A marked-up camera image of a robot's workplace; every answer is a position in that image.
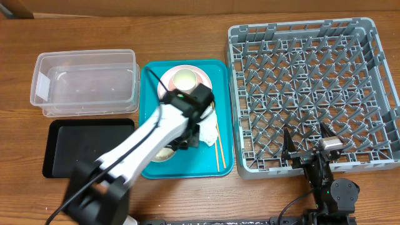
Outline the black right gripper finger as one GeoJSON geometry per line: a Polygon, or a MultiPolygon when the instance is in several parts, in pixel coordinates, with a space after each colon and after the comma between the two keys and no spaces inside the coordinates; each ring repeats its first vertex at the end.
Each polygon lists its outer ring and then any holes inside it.
{"type": "Polygon", "coordinates": [[[337,135],[329,128],[329,126],[325,122],[319,123],[321,137],[322,138],[332,138],[336,137],[337,135]]]}
{"type": "Polygon", "coordinates": [[[295,153],[296,148],[287,128],[284,128],[284,141],[281,156],[288,156],[289,153],[295,153]]]}

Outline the white napkin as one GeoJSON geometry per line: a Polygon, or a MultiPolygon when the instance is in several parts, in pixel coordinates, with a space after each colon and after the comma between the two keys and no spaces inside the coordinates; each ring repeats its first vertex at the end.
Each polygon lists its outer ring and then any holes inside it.
{"type": "Polygon", "coordinates": [[[208,106],[205,112],[201,116],[201,122],[199,125],[199,140],[206,143],[208,146],[212,146],[217,138],[217,116],[215,110],[208,106]]]}

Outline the grey small bowl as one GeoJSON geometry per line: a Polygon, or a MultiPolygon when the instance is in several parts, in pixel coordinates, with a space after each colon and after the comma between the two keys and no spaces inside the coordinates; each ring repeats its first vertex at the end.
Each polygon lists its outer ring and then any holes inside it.
{"type": "Polygon", "coordinates": [[[161,163],[171,159],[175,155],[175,151],[169,147],[162,148],[152,159],[152,162],[161,163]]]}

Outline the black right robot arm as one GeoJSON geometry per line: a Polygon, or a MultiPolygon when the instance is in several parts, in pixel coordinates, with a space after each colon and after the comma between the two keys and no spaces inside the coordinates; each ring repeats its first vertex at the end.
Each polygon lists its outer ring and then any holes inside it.
{"type": "Polygon", "coordinates": [[[360,187],[348,179],[334,179],[330,162],[340,158],[344,141],[324,122],[319,123],[319,144],[310,151],[296,151],[292,137],[284,129],[281,159],[292,162],[293,169],[301,168],[311,190],[291,201],[277,217],[277,224],[356,224],[350,215],[355,212],[360,187]],[[312,194],[316,207],[307,209],[298,219],[284,217],[284,213],[295,203],[312,194]]]}

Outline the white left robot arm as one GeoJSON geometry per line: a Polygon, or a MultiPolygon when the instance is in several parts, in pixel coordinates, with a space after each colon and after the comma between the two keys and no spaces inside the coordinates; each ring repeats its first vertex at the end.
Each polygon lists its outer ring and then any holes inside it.
{"type": "Polygon", "coordinates": [[[78,224],[137,224],[129,215],[130,188],[159,151],[191,138],[213,102],[203,84],[189,94],[166,91],[152,116],[121,144],[93,162],[76,163],[62,204],[46,223],[64,212],[78,224]]]}

